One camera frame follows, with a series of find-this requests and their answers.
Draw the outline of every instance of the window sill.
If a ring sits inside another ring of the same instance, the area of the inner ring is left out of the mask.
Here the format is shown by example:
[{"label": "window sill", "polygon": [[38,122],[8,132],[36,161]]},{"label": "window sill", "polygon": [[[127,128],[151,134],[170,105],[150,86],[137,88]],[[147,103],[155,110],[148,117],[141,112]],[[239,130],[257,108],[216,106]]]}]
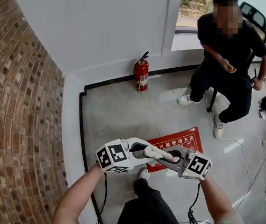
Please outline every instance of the window sill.
[{"label": "window sill", "polygon": [[171,51],[194,50],[194,49],[203,49],[197,38],[197,34],[194,33],[174,34]]}]

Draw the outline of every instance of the man's right hand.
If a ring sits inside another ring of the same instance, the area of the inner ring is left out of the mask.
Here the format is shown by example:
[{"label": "man's right hand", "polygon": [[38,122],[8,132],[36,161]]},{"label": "man's right hand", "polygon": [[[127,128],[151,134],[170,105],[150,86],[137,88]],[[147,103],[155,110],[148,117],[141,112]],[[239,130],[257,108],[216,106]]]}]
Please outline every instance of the man's right hand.
[{"label": "man's right hand", "polygon": [[225,71],[227,71],[228,73],[232,74],[232,73],[235,73],[237,71],[236,68],[234,68],[230,62],[224,58],[222,58],[220,61],[219,61],[220,65],[223,67],[223,69]]}]

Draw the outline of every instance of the red sign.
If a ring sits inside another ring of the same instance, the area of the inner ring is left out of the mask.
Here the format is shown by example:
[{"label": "red sign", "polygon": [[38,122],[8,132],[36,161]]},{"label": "red sign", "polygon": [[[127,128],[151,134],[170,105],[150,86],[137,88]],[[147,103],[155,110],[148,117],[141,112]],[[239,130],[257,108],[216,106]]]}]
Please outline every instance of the red sign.
[{"label": "red sign", "polygon": [[[159,149],[164,149],[174,145],[181,145],[185,148],[199,151],[203,154],[197,127],[153,140],[147,140],[147,142],[158,147]],[[147,169],[151,173],[166,169],[166,167],[162,164],[156,164],[154,167],[147,164]]]}]

